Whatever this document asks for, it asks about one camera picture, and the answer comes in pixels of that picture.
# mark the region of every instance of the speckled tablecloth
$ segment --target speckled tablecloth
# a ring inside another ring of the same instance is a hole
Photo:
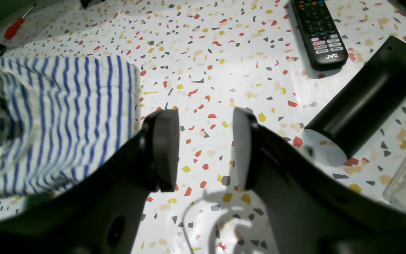
[[[0,30],[0,43],[8,56],[125,57],[141,68],[137,129],[157,108],[179,108],[176,192],[147,199],[133,253],[276,253],[264,204],[237,187],[233,108],[251,108],[303,152],[303,127],[388,36],[406,42],[406,11],[395,1],[326,2],[349,51],[341,71],[311,70],[283,0],[107,0],[87,10],[63,1],[30,14],[9,41]],[[405,154],[406,100],[354,159],[341,166],[321,156],[313,162],[382,200]],[[16,214],[22,200],[0,200],[0,218]]]

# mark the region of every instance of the gray button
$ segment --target gray button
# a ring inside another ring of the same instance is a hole
[[[313,42],[313,46],[325,44],[325,41]]]
[[[332,43],[332,44],[329,44],[328,46],[330,47],[330,48],[333,48],[333,47],[339,47],[339,46],[341,46],[342,44],[340,43],[340,42],[336,42],[336,43]]]
[[[314,47],[315,50],[323,49],[323,48],[327,48],[327,45],[320,45],[320,46],[315,46]]]
[[[339,42],[339,39],[329,39],[327,43]]]
[[[328,52],[328,49],[321,49],[321,50],[317,50],[316,51],[316,54],[322,54],[322,53],[327,53]]]
[[[335,51],[341,51],[341,50],[343,50],[343,49],[344,49],[343,47],[330,48],[330,51],[331,51],[331,52],[335,52]]]

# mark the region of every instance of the jvc remote control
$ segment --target jvc remote control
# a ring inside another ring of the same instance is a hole
[[[311,66],[316,71],[341,68],[348,53],[324,0],[291,0]]]

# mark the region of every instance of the blue striped towel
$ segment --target blue striped towel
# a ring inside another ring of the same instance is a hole
[[[64,191],[133,135],[138,69],[119,56],[0,58],[0,197]]]

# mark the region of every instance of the screwdriver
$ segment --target screwdriver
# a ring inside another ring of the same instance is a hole
[[[34,3],[34,5],[32,5],[31,8],[29,8],[29,10],[27,10],[27,12],[26,12],[21,18],[18,18],[18,19],[15,21],[15,23],[13,23],[13,25],[11,25],[11,26],[7,29],[7,31],[6,31],[6,33],[5,33],[5,35],[4,35],[4,37],[5,37],[6,39],[11,39],[11,38],[17,33],[17,31],[18,31],[18,29],[20,28],[21,24],[23,24],[23,22],[24,22],[24,17],[25,17],[25,16],[32,10],[32,8],[34,8],[36,5],[37,5],[37,3]]]

